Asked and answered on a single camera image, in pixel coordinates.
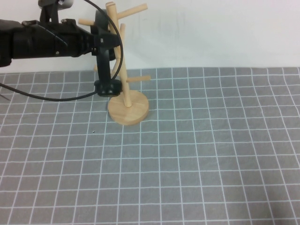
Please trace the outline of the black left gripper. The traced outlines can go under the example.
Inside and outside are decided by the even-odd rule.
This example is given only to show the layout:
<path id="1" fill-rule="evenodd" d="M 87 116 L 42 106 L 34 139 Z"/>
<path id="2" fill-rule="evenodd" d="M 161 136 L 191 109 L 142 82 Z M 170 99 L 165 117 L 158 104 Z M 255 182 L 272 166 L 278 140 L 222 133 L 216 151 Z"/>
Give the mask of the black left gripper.
<path id="1" fill-rule="evenodd" d="M 75 20 L 62 23 L 24 21 L 12 31 L 12 58 L 79 57 L 93 47 L 108 49 L 109 60 L 116 60 L 114 48 L 120 46 L 116 34 L 92 35 L 76 25 Z"/>

